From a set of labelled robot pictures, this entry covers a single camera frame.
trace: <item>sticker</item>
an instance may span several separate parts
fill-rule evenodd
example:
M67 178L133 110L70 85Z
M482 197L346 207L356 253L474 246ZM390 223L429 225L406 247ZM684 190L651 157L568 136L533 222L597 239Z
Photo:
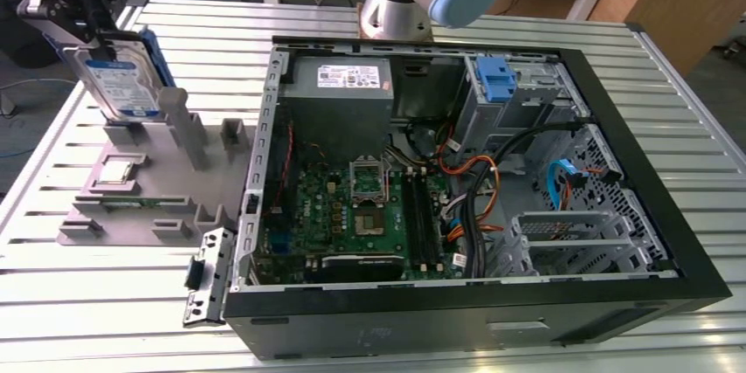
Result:
M381 88L376 66L320 66L317 87Z
M457 152L457 150L461 148L460 143L456 142L453 139L446 139L445 144L454 152Z
M465 255L461 253L454 253L452 264L453 266L460 266L461 268L465 268Z
M158 114L147 88L137 83L139 72L127 61L85 60L106 101L123 115L153 117Z

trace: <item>computer component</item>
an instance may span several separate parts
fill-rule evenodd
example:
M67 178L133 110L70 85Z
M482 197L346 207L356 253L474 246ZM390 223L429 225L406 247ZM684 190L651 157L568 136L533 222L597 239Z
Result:
M380 157L393 103L388 60L298 57L285 79L308 82L288 84L280 99L297 143L316 144L334 167Z
M260 359L502 349L599 342L729 295L583 53L274 43L232 265L206 261L225 298L214 277L190 284L222 318L192 305L185 324L224 319ZM317 90L328 60L438 58L418 77L456 75L449 101L433 92L425 114L385 108L286 147L309 117L285 94ZM406 103L412 69L388 68ZM356 143L328 149L340 135Z

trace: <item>metal rail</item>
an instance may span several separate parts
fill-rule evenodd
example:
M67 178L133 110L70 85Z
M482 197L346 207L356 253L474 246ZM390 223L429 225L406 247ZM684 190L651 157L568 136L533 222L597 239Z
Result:
M354 12L150 0L119 25L147 25L205 124L256 120L270 37L354 37ZM485 17L437 41L584 51L733 296L596 345L260 363L228 327L184 330L180 248L61 247L57 226L105 135L81 88L0 206L2 370L746 370L746 175L729 138L643 34L623 25Z

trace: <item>red wire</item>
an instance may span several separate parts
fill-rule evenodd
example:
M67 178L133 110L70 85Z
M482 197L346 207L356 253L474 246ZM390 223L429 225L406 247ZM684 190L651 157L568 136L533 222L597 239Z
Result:
M280 180L280 187L277 188L277 194L274 195L274 199L272 201L272 207L269 207L262 215L266 216L272 209L277 206L280 202L280 194L281 194L281 187L284 186L284 179L288 175L288 168L289 168L289 155L292 154L292 124L288 125L288 137L289 137L289 145L288 145L288 154L284 156L284 165L281 167L281 180Z

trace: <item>blue tab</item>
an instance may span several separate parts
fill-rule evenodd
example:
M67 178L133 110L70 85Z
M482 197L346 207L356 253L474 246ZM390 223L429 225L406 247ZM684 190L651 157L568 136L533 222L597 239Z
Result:
M501 57L476 58L476 76L484 86L484 97L486 102L506 102L517 82L514 72L508 67Z

